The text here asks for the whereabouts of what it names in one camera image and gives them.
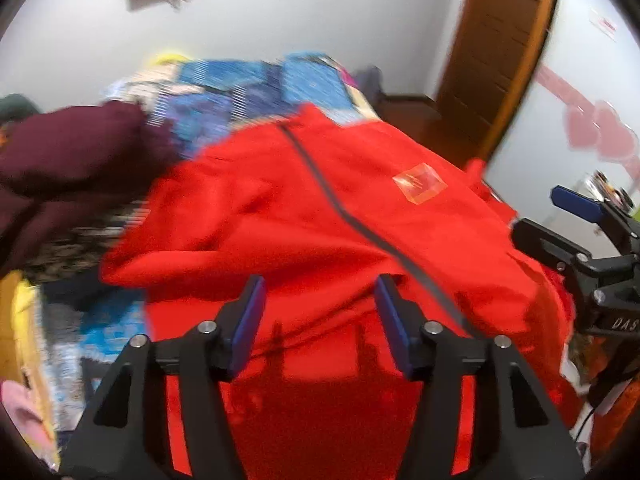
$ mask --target brown floor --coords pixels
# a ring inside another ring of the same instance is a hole
[[[478,150],[477,145],[454,131],[447,121],[425,102],[385,100],[378,111],[387,123],[459,168],[462,168]]]

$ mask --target maroon cloth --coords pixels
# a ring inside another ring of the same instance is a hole
[[[110,101],[27,118],[0,151],[0,276],[41,244],[144,193],[178,155],[168,126]]]

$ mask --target brown door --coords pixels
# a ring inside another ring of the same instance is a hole
[[[438,110],[487,158],[526,88],[555,0],[467,0]]]

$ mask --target silver screw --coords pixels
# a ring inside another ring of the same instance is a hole
[[[606,299],[607,297],[605,296],[604,292],[602,292],[599,288],[593,291],[593,300],[596,302],[596,304],[601,305]]]
[[[442,325],[437,321],[427,321],[424,324],[424,331],[429,334],[436,335],[442,332]]]
[[[129,344],[133,346],[133,348],[140,348],[146,344],[146,335],[144,334],[136,334],[131,339],[129,339]]]
[[[207,319],[206,321],[203,321],[198,325],[198,332],[202,332],[203,334],[210,334],[217,328],[218,326],[215,321]]]
[[[497,335],[494,337],[494,343],[496,343],[500,348],[509,348],[511,346],[511,339],[505,335]]]

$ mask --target pink heart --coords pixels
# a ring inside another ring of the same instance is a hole
[[[596,103],[593,123],[600,129],[598,158],[608,162],[624,162],[638,152],[638,136],[620,121],[618,113],[605,102]]]
[[[564,126],[569,147],[574,150],[594,148],[600,139],[600,130],[591,121],[591,114],[568,105],[564,110]]]

